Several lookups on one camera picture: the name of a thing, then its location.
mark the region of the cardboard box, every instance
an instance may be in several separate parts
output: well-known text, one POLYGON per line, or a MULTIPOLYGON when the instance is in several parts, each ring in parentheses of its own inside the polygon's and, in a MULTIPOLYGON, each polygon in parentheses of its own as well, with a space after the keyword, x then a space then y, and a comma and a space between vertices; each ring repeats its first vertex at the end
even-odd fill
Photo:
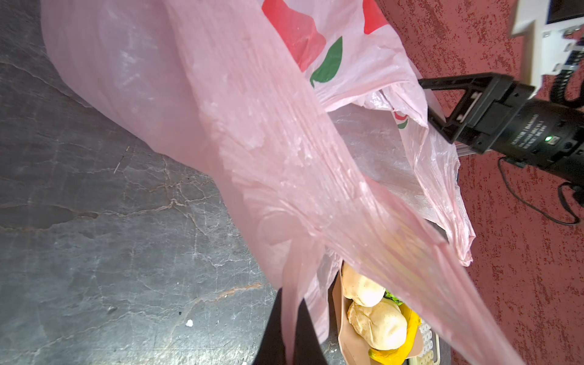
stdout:
MULTIPOLYGON (((343 295, 343 281, 341 280, 341 277, 341 271, 339 271, 332 291, 333 305, 335 306, 336 327, 339 330, 340 352, 343 354, 347 365, 380 365, 377 361, 369 357, 369 349, 371 347, 355 332, 353 326, 349 323, 347 311, 353 300, 347 299, 343 295)), ((407 358, 409 359, 410 357, 420 355, 423 348, 424 339, 418 329, 416 338, 413 342, 413 348, 407 358)))

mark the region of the red floor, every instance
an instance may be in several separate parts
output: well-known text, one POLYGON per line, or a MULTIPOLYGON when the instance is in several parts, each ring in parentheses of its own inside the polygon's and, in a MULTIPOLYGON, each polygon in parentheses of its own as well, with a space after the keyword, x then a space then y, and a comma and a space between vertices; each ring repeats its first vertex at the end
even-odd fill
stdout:
MULTIPOLYGON (((495 71, 518 77, 522 39, 507 38, 513 1, 378 2, 422 75, 495 71)), ((572 89, 583 78, 580 70, 572 89)), ((547 99, 548 92, 538 97, 547 99)), ((441 101, 445 109, 454 105, 448 95, 441 101)), ((527 364, 584 364, 583 228, 554 224, 515 200, 497 158, 493 152, 461 159, 460 186, 477 233, 468 272, 527 364)), ((557 198, 559 179, 535 169, 507 170, 520 195, 568 219, 557 198)), ((584 216, 584 209, 576 211, 584 216)), ((454 363, 465 361, 455 354, 454 363)))

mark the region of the black cable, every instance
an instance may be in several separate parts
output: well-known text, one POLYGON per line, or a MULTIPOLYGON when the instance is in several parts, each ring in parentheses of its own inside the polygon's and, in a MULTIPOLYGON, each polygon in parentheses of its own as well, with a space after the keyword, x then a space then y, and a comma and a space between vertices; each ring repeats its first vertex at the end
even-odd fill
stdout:
MULTIPOLYGON (((576 43, 577 46, 584 46, 584 36, 576 43)), ((570 56, 566 61, 565 65, 577 67, 580 61, 584 58, 584 51, 572 51, 570 56)), ((566 100, 566 88, 568 87, 568 82, 574 74, 575 69, 563 69, 554 80, 554 85, 550 92, 550 101, 552 103, 557 103, 565 105, 574 109, 584 106, 584 82, 580 86, 580 95, 574 100, 566 100)))
POLYGON ((515 198, 517 198, 520 202, 522 202, 523 204, 527 205, 528 207, 530 207, 531 209, 541 213, 545 218, 549 219, 550 221, 557 223, 557 224, 561 224, 561 225, 578 225, 580 224, 580 218, 578 218, 578 216, 572 211, 572 209, 570 208, 570 205, 568 204, 568 202, 566 201, 566 197, 564 196, 564 191, 562 190, 562 188, 564 186, 569 186, 570 188, 573 186, 572 183, 569 182, 565 182, 563 184, 560 184, 558 186, 558 197, 559 197, 559 202, 562 204, 562 207, 564 207, 564 209, 571 215, 574 217, 574 222, 569 223, 569 222, 562 222, 559 221, 557 219, 555 219, 554 217, 550 216, 549 214, 547 214, 546 212, 536 208, 535 206, 531 205, 530 203, 526 202, 525 200, 521 199, 519 197, 519 195, 517 195, 513 189, 511 189, 511 186, 509 185, 509 182, 507 181, 507 178, 505 177, 505 173, 503 171, 503 167, 501 166, 501 161, 502 160, 506 160, 506 157, 501 157, 499 158, 499 161, 497 161, 497 166, 499 167, 499 171, 501 171, 501 177, 503 178, 503 182, 505 183, 505 186, 507 187, 507 189, 509 189, 509 193, 511 193, 515 198))

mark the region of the yellow bell pepper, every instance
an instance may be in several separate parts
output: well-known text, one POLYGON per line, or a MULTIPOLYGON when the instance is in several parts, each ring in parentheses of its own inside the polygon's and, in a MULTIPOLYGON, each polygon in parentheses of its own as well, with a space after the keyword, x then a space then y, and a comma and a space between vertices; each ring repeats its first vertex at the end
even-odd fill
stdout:
POLYGON ((404 363, 406 357, 408 357, 410 351, 412 351, 413 341, 416 338, 418 327, 422 324, 420 316, 412 311, 407 305, 400 305, 399 310, 408 322, 405 343, 395 350, 380 351, 369 349, 369 357, 383 365, 401 365, 404 363))

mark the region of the green leaf print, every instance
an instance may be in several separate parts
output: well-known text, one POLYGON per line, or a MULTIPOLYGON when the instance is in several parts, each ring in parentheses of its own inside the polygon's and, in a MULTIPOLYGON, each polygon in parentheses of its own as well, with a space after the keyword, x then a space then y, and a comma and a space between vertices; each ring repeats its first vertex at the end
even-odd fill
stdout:
POLYGON ((326 57, 320 67, 310 76, 310 84, 314 87, 314 81, 329 82, 339 71, 340 61, 343 57, 343 37, 333 43, 326 53, 326 57))

